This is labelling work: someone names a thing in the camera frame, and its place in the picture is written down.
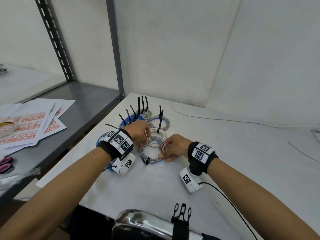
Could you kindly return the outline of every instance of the hand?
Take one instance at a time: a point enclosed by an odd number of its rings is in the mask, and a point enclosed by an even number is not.
[[[147,137],[151,136],[150,126],[146,121],[136,120],[132,124],[123,127],[129,133],[134,145],[140,148],[140,143],[146,143]]]
[[[174,134],[167,138],[165,141],[167,150],[158,155],[159,158],[166,158],[167,162],[172,162],[174,159],[180,156],[188,158],[188,148],[191,140],[179,135]]]

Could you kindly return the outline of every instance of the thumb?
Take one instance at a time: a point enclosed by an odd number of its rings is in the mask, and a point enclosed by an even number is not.
[[[158,158],[166,158],[170,155],[174,154],[172,147],[170,147],[168,150],[163,151],[158,155]]]

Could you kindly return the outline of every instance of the person's left arm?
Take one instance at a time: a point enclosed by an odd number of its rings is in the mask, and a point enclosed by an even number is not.
[[[145,121],[124,127],[132,141],[146,142],[151,136]],[[0,229],[3,240],[45,239],[76,207],[111,157],[97,147],[80,158],[39,190]]]

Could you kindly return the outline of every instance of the forearm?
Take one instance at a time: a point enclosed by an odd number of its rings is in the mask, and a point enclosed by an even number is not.
[[[320,239],[273,194],[220,159],[210,163],[207,173],[265,240]]]
[[[46,238],[80,202],[110,160],[100,147],[80,158],[10,218],[0,230],[1,239]]]

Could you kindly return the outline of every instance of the wristband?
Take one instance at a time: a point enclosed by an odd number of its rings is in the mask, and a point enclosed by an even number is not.
[[[198,141],[191,142],[188,148],[190,173],[197,176],[200,176],[202,172],[207,173],[211,161],[216,157],[218,158],[215,150],[211,146]]]
[[[104,137],[100,138],[97,146],[108,153],[113,160],[130,153],[134,147],[133,144],[130,134],[124,129],[119,129],[104,134]]]

